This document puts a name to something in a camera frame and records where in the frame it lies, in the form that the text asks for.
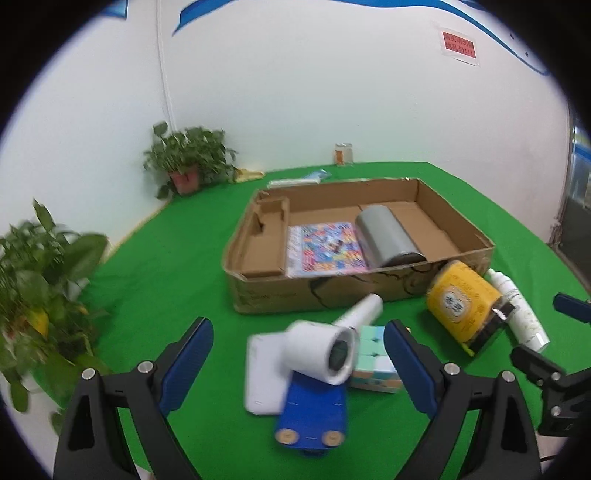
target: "white power bank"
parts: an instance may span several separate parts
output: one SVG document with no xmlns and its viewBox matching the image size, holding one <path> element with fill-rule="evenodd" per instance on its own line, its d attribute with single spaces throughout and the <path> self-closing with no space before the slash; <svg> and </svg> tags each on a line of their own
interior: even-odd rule
<svg viewBox="0 0 591 480">
<path fill-rule="evenodd" d="M 259 333 L 248 338 L 244 407 L 255 415 L 279 415 L 291 382 L 283 362 L 284 333 Z"/>
</svg>

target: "yellow leaf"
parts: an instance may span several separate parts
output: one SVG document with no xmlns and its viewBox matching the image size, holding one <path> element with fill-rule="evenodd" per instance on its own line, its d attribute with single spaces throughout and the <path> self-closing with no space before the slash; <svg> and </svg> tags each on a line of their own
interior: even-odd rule
<svg viewBox="0 0 591 480">
<path fill-rule="evenodd" d="M 45 310 L 29 310 L 27 313 L 27 321 L 36 331 L 47 338 L 47 334 L 49 333 L 49 317 Z"/>
</svg>

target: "white cable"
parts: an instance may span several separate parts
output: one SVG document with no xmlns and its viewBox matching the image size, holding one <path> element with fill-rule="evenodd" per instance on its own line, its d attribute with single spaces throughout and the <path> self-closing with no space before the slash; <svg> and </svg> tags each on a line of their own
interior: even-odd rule
<svg viewBox="0 0 591 480">
<path fill-rule="evenodd" d="M 168 88 L 168 79 L 166 77 L 166 68 L 164 67 L 164 43 L 162 37 L 162 0 L 156 0 L 156 36 L 158 38 L 158 62 L 160 64 L 160 77 L 162 78 L 162 88 L 164 91 L 165 101 L 165 116 L 168 120 L 168 125 L 172 131 L 177 129 L 177 123 L 173 114 L 173 103 L 170 98 L 170 90 Z"/>
</svg>

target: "red flower pot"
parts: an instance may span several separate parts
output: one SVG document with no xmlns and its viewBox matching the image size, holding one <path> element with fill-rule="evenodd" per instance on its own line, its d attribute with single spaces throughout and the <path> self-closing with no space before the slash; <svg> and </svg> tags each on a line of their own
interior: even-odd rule
<svg viewBox="0 0 591 480">
<path fill-rule="evenodd" d="M 199 172 L 197 166 L 193 166 L 185 173 L 169 171 L 168 176 L 173 180 L 179 195 L 191 195 L 199 190 Z"/>
</svg>

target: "yellow packaging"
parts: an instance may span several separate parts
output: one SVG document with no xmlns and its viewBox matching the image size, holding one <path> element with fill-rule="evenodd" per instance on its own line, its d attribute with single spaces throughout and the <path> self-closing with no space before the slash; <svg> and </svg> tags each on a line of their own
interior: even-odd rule
<svg viewBox="0 0 591 480">
<path fill-rule="evenodd" d="M 509 313 L 504 310 L 512 310 L 496 288 L 459 260 L 447 264 L 433 279 L 427 308 L 470 356 L 504 326 L 501 317 Z"/>
</svg>

